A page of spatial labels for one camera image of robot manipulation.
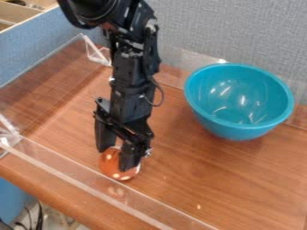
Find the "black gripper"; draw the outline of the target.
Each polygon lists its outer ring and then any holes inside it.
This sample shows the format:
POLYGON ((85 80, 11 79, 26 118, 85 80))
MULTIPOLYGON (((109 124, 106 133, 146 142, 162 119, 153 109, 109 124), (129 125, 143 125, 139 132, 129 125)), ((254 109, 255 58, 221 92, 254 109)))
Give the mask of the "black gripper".
POLYGON ((139 166, 151 150, 154 132, 149 126, 149 117, 157 85, 151 81, 121 84, 113 80, 111 89, 110 100, 102 97, 95 100, 95 140, 101 153, 115 145, 117 138, 125 141, 119 169, 126 172, 139 166))

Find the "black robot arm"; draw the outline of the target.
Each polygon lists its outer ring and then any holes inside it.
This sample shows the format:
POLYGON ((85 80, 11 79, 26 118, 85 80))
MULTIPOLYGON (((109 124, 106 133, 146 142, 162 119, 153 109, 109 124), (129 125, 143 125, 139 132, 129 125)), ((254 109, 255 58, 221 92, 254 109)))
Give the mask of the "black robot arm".
POLYGON ((159 25, 146 0, 57 0, 67 20, 79 29, 103 29, 110 40, 113 94, 97 99, 97 147, 105 152, 121 139, 119 170, 139 166, 151 154, 154 132, 149 126, 161 86, 159 25))

